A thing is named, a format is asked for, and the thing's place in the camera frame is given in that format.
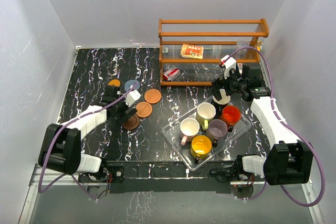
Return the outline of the light wooden coaster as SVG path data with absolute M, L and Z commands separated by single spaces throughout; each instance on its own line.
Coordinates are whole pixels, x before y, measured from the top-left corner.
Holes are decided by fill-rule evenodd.
M 147 118 L 152 114 L 152 106 L 147 102 L 140 102 L 136 105 L 136 115 L 140 118 Z
M 157 89 L 150 89 L 144 95 L 145 101 L 149 104 L 156 104 L 160 102 L 161 98 L 161 92 Z

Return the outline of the pale green mug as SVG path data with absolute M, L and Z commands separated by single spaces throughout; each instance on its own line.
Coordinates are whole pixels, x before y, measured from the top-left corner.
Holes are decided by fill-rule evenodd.
M 203 131 L 208 130 L 210 121 L 215 117 L 215 107 L 207 102 L 201 103 L 196 109 L 196 120 L 202 127 Z

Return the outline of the pink mug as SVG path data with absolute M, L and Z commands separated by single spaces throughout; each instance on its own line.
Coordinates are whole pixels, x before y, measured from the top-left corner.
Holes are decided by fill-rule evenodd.
M 198 134 L 200 127 L 199 123 L 194 118 L 186 118 L 180 124 L 180 144 L 184 146 L 187 142 L 191 142 L 192 139 Z

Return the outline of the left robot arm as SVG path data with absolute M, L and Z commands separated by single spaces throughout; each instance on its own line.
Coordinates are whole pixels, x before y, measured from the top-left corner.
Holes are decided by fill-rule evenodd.
M 88 106 L 74 119 L 63 124 L 50 124 L 44 136 L 38 157 L 41 167 L 67 175 L 90 173 L 96 181 L 108 177 L 108 168 L 102 165 L 102 159 L 84 154 L 81 140 L 97 126 L 113 119 L 125 123 L 136 113 L 134 103 L 141 97 L 140 84 L 136 82 L 128 91 L 121 87 L 107 85 L 99 101 Z

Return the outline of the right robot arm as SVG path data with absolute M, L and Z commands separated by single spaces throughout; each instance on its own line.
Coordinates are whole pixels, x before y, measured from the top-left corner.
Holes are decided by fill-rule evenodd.
M 313 154 L 307 144 L 283 126 L 271 107 L 271 90 L 261 79 L 257 63 L 243 65 L 242 72 L 235 63 L 221 63 L 223 74 L 212 81 L 212 94 L 216 99 L 234 93 L 250 102 L 252 113 L 258 118 L 268 138 L 271 151 L 267 157 L 239 155 L 234 174 L 247 180 L 252 174 L 265 179 L 270 185 L 305 184 L 310 177 Z

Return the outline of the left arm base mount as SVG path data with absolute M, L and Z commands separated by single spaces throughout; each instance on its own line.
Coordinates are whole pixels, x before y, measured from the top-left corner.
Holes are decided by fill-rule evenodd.
M 97 173 L 83 172 L 78 175 L 76 183 L 97 204 L 100 199 L 111 193 L 114 184 L 124 182 L 125 169 L 120 165 L 106 165 L 100 167 Z

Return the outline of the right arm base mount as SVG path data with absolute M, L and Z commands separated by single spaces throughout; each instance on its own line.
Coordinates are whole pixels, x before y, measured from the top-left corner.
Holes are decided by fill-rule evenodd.
M 261 190 L 257 194 L 254 194 L 255 174 L 241 171 L 236 165 L 225 168 L 212 168 L 209 171 L 209 175 L 220 183 L 229 183 L 232 187 L 233 196 L 228 197 L 242 200 L 244 203 L 259 197 L 267 187 L 267 182 L 264 181 Z

